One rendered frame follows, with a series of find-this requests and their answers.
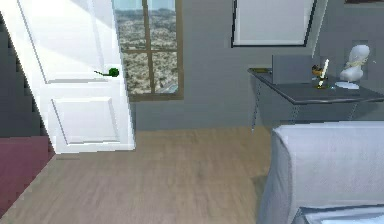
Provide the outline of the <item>pale grey sofa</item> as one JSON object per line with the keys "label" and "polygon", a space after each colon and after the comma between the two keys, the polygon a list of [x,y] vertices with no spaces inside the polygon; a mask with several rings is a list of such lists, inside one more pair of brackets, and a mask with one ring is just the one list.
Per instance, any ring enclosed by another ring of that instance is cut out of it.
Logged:
{"label": "pale grey sofa", "polygon": [[293,224],[301,207],[384,204],[384,121],[281,125],[257,224]]}

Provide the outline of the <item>brown framed window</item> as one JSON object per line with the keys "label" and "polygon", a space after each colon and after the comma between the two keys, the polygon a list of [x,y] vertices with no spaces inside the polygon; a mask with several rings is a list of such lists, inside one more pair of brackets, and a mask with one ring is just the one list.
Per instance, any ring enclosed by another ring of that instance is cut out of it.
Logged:
{"label": "brown framed window", "polygon": [[183,0],[113,0],[129,98],[184,97]]}

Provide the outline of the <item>grey laptop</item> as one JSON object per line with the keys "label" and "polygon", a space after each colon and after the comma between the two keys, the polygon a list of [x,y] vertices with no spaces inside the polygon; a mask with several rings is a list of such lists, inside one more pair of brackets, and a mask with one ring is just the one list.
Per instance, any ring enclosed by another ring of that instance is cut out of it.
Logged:
{"label": "grey laptop", "polygon": [[305,84],[312,77],[310,55],[273,55],[272,82],[274,84]]}

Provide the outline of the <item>white panelled room door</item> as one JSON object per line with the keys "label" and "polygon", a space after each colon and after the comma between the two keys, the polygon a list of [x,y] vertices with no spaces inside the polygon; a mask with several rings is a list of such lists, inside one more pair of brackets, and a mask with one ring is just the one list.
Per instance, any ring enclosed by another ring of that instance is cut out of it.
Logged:
{"label": "white panelled room door", "polygon": [[113,0],[0,0],[0,13],[55,152],[133,150]]}

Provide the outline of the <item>dark grey metal-legged table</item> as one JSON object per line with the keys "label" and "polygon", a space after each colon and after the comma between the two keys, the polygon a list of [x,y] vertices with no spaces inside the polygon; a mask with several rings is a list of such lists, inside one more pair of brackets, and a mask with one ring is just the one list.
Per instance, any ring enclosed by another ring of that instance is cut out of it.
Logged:
{"label": "dark grey metal-legged table", "polygon": [[273,84],[270,71],[267,73],[258,73],[254,68],[249,68],[248,72],[256,79],[255,106],[252,115],[251,130],[254,130],[256,126],[262,85],[270,88],[292,105],[291,117],[287,120],[289,124],[296,124],[297,122],[308,123],[309,120],[297,120],[300,108],[308,105],[346,104],[351,110],[345,120],[351,121],[354,118],[356,109],[362,103],[384,102],[383,94],[365,87],[360,87],[358,90],[348,90],[341,87],[318,89],[313,84]]}

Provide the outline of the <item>black framed white picture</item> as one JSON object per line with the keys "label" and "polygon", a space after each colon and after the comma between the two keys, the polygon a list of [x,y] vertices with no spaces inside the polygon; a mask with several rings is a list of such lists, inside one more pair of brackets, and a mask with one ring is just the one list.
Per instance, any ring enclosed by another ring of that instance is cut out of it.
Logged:
{"label": "black framed white picture", "polygon": [[305,47],[317,0],[234,0],[232,47]]}

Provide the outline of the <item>white bust statue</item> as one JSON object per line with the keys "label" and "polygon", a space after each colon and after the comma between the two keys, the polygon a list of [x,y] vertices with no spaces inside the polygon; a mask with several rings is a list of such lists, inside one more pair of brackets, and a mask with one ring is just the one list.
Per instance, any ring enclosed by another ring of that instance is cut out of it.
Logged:
{"label": "white bust statue", "polygon": [[356,81],[359,81],[364,75],[362,66],[367,62],[369,54],[370,48],[367,45],[354,46],[350,51],[345,68],[339,75],[340,80],[335,85],[344,89],[358,90],[359,85],[356,84]]}

